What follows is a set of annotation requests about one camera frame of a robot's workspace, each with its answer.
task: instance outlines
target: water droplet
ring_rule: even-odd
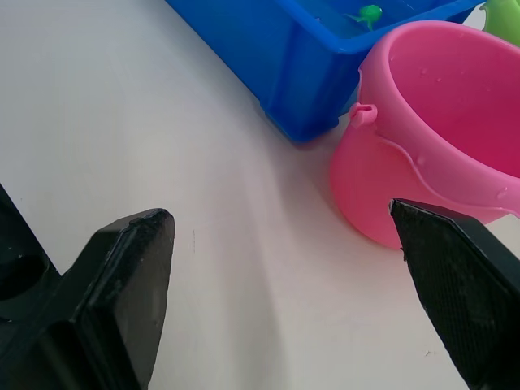
[[[507,187],[504,187],[498,192],[498,194],[496,195],[496,199],[503,199],[505,195],[507,195]]]
[[[424,165],[426,163],[426,157],[418,156],[415,162],[417,163],[417,165]]]

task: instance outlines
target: white table surface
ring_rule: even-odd
[[[175,216],[151,390],[466,389],[401,253],[334,207],[344,123],[291,145],[163,0],[0,0],[0,59],[0,182],[60,271],[119,217]]]

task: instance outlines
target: blue container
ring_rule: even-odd
[[[358,67],[390,29],[412,20],[462,23],[482,0],[167,0],[258,97],[293,140],[334,128]],[[343,14],[375,4],[374,31]]]

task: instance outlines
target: green toy frog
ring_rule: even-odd
[[[382,15],[383,10],[380,7],[373,4],[361,8],[359,10],[359,16],[344,14],[344,16],[354,19],[358,23],[366,22],[366,26],[370,31],[372,31],[374,23],[381,19]]]

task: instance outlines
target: green object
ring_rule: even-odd
[[[520,46],[520,0],[488,0],[480,9],[486,10],[484,31]]]
[[[360,8],[359,16],[349,14],[345,14],[344,16],[348,16],[349,18],[354,19],[358,23],[366,22],[366,26],[369,30],[372,31],[372,25],[379,19],[381,19],[382,15],[383,10],[380,7],[372,4],[370,6],[364,6],[363,8]]]

